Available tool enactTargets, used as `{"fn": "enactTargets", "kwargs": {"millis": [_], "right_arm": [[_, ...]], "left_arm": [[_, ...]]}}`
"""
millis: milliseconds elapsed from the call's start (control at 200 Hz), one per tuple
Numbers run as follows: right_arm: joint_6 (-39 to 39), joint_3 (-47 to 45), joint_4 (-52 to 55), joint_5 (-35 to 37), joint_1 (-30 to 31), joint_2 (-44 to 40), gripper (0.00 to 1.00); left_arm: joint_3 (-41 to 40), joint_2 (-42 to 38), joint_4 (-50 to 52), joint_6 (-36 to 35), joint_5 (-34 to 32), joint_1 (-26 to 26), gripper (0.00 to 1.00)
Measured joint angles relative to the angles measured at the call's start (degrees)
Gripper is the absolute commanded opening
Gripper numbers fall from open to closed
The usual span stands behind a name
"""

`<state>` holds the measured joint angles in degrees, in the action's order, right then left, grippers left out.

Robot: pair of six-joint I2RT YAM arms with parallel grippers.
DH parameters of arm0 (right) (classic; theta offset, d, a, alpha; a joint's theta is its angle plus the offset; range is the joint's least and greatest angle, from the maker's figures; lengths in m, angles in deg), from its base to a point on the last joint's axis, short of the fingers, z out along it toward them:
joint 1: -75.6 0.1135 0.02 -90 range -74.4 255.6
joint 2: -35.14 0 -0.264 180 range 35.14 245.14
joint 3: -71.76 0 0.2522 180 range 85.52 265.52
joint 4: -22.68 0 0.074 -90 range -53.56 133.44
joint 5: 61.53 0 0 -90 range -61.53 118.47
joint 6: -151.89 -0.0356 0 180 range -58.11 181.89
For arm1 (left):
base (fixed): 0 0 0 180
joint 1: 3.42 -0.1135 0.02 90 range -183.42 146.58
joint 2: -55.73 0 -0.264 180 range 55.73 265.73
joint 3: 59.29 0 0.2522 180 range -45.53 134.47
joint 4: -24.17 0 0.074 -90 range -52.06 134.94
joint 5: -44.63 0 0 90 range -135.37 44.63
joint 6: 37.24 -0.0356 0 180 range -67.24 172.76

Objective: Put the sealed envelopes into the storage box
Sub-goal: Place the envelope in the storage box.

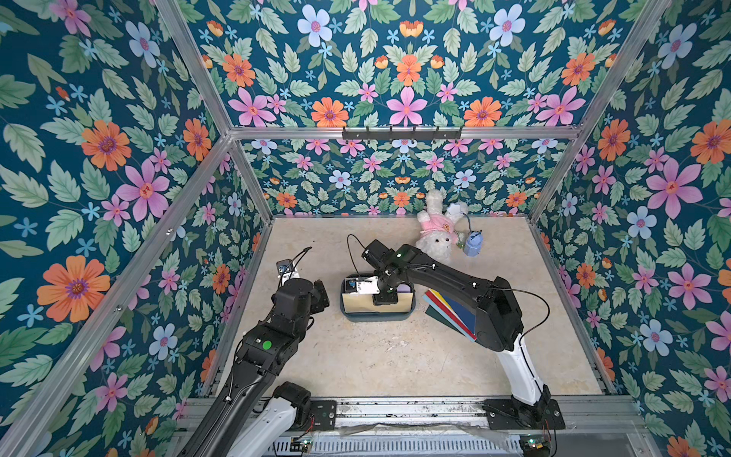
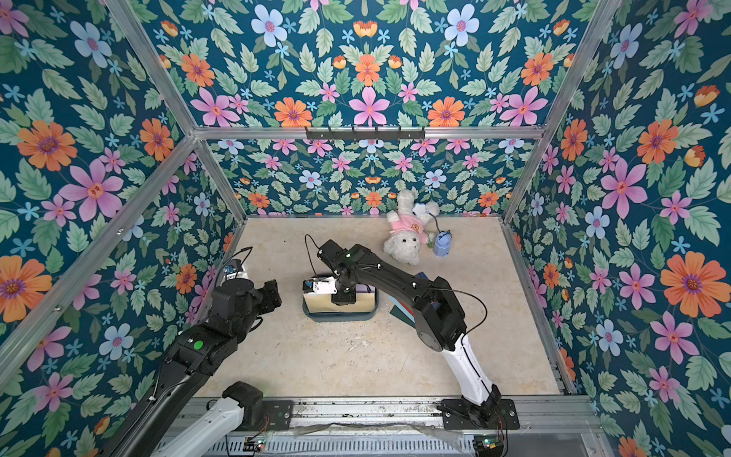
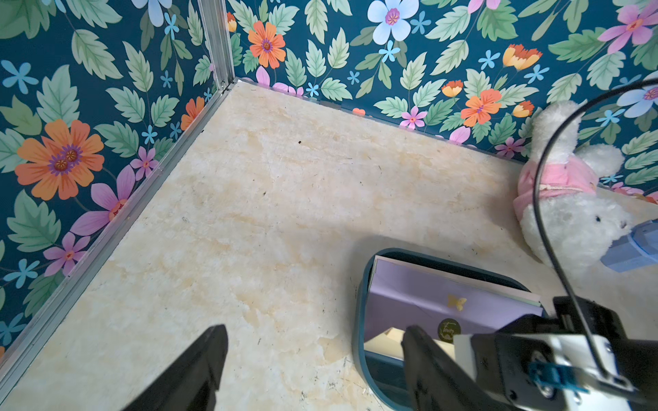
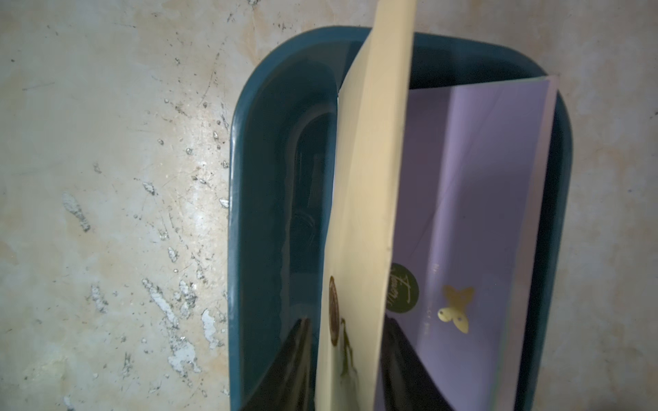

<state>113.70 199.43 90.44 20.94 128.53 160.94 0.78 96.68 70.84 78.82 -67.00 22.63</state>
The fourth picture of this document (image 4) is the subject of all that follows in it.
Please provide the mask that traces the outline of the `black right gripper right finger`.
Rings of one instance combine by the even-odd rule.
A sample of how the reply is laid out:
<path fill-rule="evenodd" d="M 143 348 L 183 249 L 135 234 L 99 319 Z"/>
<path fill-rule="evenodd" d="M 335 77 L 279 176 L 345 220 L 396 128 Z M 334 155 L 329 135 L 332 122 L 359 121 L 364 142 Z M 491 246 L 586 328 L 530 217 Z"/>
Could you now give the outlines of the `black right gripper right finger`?
<path fill-rule="evenodd" d="M 399 323 L 389 316 L 384 319 L 380 371 L 385 410 L 453 411 Z"/>

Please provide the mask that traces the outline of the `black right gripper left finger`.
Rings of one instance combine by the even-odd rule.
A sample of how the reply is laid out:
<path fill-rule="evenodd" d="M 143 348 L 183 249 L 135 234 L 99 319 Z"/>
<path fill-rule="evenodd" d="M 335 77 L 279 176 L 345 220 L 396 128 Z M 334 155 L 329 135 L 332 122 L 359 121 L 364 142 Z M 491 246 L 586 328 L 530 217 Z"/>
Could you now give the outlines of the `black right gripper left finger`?
<path fill-rule="evenodd" d="M 244 411 L 307 410 L 310 394 L 311 320 L 299 319 Z"/>

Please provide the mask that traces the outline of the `lavender envelope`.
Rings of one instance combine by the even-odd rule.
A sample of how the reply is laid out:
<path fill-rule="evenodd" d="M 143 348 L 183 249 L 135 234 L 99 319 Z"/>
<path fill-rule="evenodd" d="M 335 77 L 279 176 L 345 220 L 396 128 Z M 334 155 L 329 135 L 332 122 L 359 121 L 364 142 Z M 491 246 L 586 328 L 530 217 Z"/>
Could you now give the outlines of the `lavender envelope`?
<path fill-rule="evenodd" d="M 387 296 L 456 410 L 511 410 L 555 117 L 553 76 L 409 94 Z"/>

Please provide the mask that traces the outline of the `cream yellow envelope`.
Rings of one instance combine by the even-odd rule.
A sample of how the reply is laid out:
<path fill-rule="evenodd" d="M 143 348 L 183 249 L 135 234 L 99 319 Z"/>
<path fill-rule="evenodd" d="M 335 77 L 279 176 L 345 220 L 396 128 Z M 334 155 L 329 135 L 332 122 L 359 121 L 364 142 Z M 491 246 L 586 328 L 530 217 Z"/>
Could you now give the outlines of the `cream yellow envelope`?
<path fill-rule="evenodd" d="M 416 18 L 381 1 L 339 91 L 315 383 L 319 410 L 370 410 L 399 195 Z"/>

